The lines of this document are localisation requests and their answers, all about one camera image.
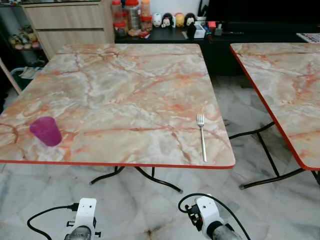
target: marble floor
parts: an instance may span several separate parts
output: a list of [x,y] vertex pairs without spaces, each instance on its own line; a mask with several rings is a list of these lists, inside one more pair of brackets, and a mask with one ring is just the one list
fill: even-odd
[[[271,121],[244,76],[216,77],[212,82],[229,135]],[[262,135],[281,173],[298,168],[276,127]],[[227,204],[252,240],[319,240],[320,186],[311,172],[240,190],[239,184],[269,178],[273,171],[255,137],[239,137],[231,144],[236,157],[231,170],[156,168],[156,177],[181,187],[183,194],[151,182],[129,167],[89,186],[94,177],[113,169],[0,164],[0,240],[44,240],[28,229],[27,219],[42,210],[78,202],[81,197],[97,199],[96,230],[102,231],[101,240],[204,240],[177,208],[183,196],[197,192]],[[53,240],[60,240],[60,232],[74,215],[57,210],[33,224]],[[226,211],[221,210],[221,215],[243,236]]]

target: wooden cabinet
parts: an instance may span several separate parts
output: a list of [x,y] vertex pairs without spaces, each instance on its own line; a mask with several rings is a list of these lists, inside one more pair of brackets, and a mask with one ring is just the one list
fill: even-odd
[[110,0],[25,4],[22,7],[49,60],[66,44],[115,42]]

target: silver fork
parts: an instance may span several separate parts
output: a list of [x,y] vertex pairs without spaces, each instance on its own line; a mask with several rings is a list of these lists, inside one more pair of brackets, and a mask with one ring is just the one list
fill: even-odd
[[203,114],[197,114],[196,115],[196,123],[200,127],[200,131],[201,131],[201,145],[202,145],[203,161],[207,162],[206,144],[205,144],[205,137],[204,137],[205,116]]

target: tissue box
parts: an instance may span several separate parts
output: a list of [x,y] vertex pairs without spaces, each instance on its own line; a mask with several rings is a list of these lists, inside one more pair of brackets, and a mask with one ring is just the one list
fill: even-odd
[[195,26],[195,33],[194,38],[195,39],[203,39],[206,34],[206,30],[201,25],[194,25]]

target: pink plastic cup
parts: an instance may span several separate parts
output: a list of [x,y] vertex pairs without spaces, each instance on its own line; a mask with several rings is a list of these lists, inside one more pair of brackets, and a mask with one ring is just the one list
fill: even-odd
[[59,144],[62,140],[61,133],[53,117],[40,117],[31,124],[29,129],[41,142],[49,147]]

